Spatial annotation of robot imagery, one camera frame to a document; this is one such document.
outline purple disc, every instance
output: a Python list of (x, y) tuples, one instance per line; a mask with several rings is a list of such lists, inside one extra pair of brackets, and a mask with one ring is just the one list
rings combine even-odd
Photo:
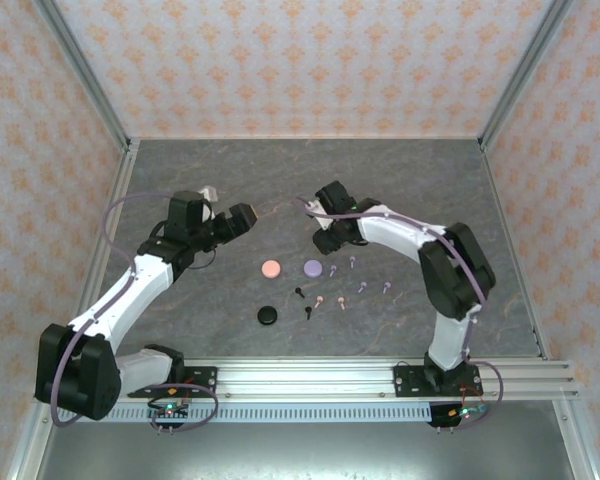
[(322, 264), (317, 260), (309, 260), (304, 264), (304, 274), (309, 278), (316, 278), (322, 274)]

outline patterned wallpaper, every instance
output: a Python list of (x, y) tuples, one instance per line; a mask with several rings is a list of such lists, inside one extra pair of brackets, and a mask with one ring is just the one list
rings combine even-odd
[(0, 479), (38, 337), (67, 322), (119, 152), (31, 0), (0, 0)]
[(60, 0), (134, 137), (477, 137), (550, 0)]
[(573, 7), (490, 161), (551, 352), (600, 427), (600, 0)]

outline black mounting plate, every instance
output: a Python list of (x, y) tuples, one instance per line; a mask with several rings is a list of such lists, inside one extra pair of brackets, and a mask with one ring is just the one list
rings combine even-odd
[[(184, 377), (182, 382), (191, 379), (187, 383), (193, 383), (202, 387), (207, 387), (215, 393), (218, 383), (218, 368), (217, 367), (184, 367)], [(130, 393), (130, 398), (156, 398), (164, 396), (166, 398), (184, 398), (189, 393), (189, 398), (209, 398), (204, 392), (191, 388), (178, 388), (173, 395), (164, 388), (142, 388)]]
[[(396, 365), (393, 367), (393, 386), (396, 397), (462, 397), (461, 384), (472, 387), (480, 395), (483, 394), (482, 382), (474, 381), (480, 378), (480, 371), (475, 365), (467, 365), (453, 382), (444, 383), (440, 391), (436, 391), (433, 385), (425, 378), (425, 367), (423, 365)], [(471, 390), (466, 390), (467, 397), (477, 396)]]

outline black disc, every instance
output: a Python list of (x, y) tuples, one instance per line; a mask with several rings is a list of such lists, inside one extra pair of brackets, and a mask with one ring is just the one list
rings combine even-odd
[(263, 325), (273, 325), (277, 319), (278, 312), (269, 305), (258, 310), (258, 321)]

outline pink disc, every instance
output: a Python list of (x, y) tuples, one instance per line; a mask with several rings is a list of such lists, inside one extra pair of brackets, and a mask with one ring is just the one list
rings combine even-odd
[(267, 278), (276, 278), (280, 275), (280, 264), (275, 260), (267, 260), (262, 264), (262, 274)]

